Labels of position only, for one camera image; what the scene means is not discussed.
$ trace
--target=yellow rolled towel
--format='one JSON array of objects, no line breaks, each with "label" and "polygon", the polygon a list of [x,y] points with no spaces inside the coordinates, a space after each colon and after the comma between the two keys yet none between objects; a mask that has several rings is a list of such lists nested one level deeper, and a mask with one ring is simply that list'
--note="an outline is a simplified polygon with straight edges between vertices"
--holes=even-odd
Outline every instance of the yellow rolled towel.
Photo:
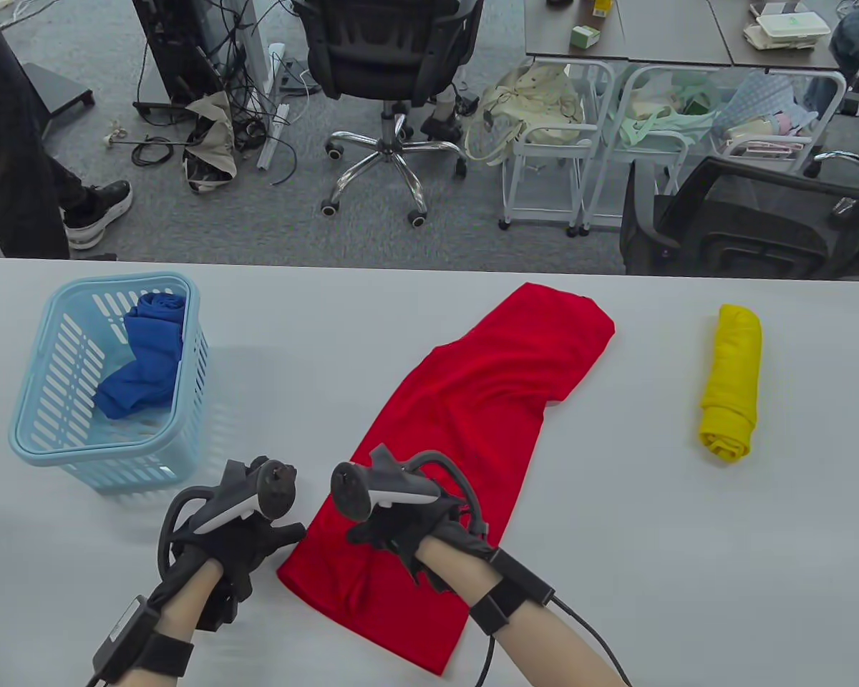
[{"label": "yellow rolled towel", "polygon": [[719,308],[713,373],[701,403],[700,442],[726,462],[737,462],[751,452],[763,339],[753,312],[738,305]]}]

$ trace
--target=white table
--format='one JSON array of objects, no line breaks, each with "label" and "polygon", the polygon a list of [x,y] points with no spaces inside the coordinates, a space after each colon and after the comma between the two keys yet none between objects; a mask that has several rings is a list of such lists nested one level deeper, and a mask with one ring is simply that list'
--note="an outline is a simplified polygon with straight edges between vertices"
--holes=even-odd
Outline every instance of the white table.
[{"label": "white table", "polygon": [[[548,410],[505,546],[610,642],[636,687],[859,684],[859,283],[172,265],[200,286],[211,347],[210,484],[227,457],[299,468],[308,522],[397,384],[435,344],[537,281],[617,324]],[[171,493],[105,500],[23,464],[7,422],[39,314],[69,279],[167,265],[0,260],[0,687],[85,683],[155,582]],[[754,452],[696,442],[717,309],[753,308],[766,346]],[[237,621],[198,635],[186,685],[430,685],[437,678],[286,592],[273,561]],[[446,679],[471,685],[469,625]],[[489,684],[524,684],[498,652]]]}]

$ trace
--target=white sole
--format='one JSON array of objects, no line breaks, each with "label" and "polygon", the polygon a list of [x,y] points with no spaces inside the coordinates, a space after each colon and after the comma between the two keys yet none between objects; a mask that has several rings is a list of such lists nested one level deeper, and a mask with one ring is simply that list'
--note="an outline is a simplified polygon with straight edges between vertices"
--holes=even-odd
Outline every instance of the white sole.
[{"label": "white sole", "polygon": [[116,219],[121,217],[131,209],[131,203],[134,202],[134,187],[131,187],[130,192],[121,200],[121,203],[113,205],[108,209],[108,212],[102,216],[94,225],[84,226],[82,229],[67,229],[67,242],[73,250],[89,250],[99,245],[99,242],[105,238],[105,229],[111,225]]}]

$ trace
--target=forearm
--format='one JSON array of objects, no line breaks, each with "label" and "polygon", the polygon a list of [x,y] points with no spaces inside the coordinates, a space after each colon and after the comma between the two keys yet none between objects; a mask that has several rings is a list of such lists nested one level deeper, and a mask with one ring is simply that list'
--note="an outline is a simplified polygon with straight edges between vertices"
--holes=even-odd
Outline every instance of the forearm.
[{"label": "forearm", "polygon": [[[223,576],[223,566],[208,560],[177,595],[162,609],[155,631],[161,635],[190,642],[198,619],[213,587]],[[177,679],[148,671],[128,671],[118,683],[119,687],[175,687]]]},{"label": "forearm", "polygon": [[[474,605],[502,577],[484,560],[426,537],[417,550],[427,568],[442,577],[467,605]],[[495,634],[532,687],[625,687],[620,676],[557,615],[524,602]]]}]

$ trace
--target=red cloth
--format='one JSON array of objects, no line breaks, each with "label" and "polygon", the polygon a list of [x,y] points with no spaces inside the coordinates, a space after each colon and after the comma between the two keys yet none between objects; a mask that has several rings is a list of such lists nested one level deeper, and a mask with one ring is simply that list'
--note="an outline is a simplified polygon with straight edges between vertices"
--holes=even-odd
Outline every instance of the red cloth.
[{"label": "red cloth", "polygon": [[[613,321],[589,298],[525,284],[462,339],[407,376],[356,449],[387,445],[399,461],[426,449],[452,458],[499,543],[538,441],[544,408],[561,401],[607,347]],[[432,474],[458,493],[447,475]],[[292,592],[345,628],[442,675],[468,618],[465,602],[414,585],[387,552],[347,543],[331,498],[279,569]]]}]

